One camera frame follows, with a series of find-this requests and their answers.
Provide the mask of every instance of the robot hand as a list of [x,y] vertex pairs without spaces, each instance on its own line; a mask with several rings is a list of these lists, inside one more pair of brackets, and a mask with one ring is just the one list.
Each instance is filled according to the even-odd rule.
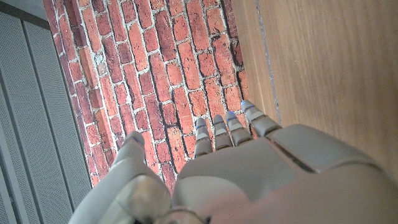
[[196,122],[195,159],[172,196],[144,164],[144,139],[126,137],[106,177],[70,223],[398,223],[398,186],[357,149],[304,125],[280,127],[241,103],[258,138],[233,112],[214,117],[215,151]]

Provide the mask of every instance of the wood grain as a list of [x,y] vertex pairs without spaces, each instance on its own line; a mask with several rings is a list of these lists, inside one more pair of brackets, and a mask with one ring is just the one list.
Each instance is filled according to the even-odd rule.
[[[284,126],[329,133],[398,179],[398,1],[260,0],[260,7]],[[258,43],[251,40],[252,51]],[[263,60],[243,58],[245,68]],[[251,72],[250,83],[266,79]]]
[[239,33],[244,70],[248,79],[250,100],[270,118],[277,121],[269,79],[266,53],[262,44],[255,0],[232,0]]

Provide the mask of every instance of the gray perforated panel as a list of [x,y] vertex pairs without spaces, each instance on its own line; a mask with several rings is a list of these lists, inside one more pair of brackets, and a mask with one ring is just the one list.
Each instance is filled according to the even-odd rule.
[[[0,13],[0,21],[5,21],[8,20],[9,18],[10,16]],[[8,21],[10,23],[15,23],[14,20],[8,20]],[[5,42],[3,42],[3,39],[0,39],[0,45],[3,44],[5,44]],[[2,60],[0,60],[0,72],[2,72],[1,61]],[[32,192],[29,187],[26,171],[17,145],[17,139],[15,136],[14,128],[12,127],[11,119],[6,108],[6,101],[1,86],[0,86],[0,122],[4,130],[5,140],[7,142],[7,147],[11,156],[11,160],[12,163],[14,164],[14,170],[16,173],[19,190],[22,194],[22,199],[24,201],[27,217],[30,223],[38,223],[39,217],[37,215],[37,210],[34,205]]]
[[55,142],[76,208],[91,185],[50,31],[24,22]]
[[2,202],[1,195],[0,195],[0,223],[9,223],[6,213],[6,208],[4,207],[4,204]]
[[72,208],[21,22],[0,14],[1,75],[45,223],[66,223]]

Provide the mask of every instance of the red brick wall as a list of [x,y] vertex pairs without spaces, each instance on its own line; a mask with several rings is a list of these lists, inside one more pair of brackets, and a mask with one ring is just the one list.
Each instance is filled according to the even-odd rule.
[[172,189],[193,125],[248,97],[230,0],[44,0],[93,185],[124,137]]

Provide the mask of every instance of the wooden surface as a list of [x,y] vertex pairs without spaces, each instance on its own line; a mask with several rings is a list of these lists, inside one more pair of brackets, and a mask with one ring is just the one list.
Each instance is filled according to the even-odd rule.
[[263,110],[270,118],[277,120],[274,99],[272,96],[271,83],[268,76],[266,53],[262,44],[261,30],[253,23],[257,22],[257,11],[254,1],[232,1],[234,12],[239,11],[241,18],[235,20],[239,33],[250,35],[239,35],[239,44],[243,58],[255,58],[245,60],[244,69],[248,79],[251,101]]
[[[398,179],[398,1],[259,0],[259,5],[283,125],[329,133]],[[243,19],[234,12],[236,21]],[[243,52],[257,48],[241,40],[251,34],[238,29],[238,35]],[[245,68],[259,60],[243,59]]]

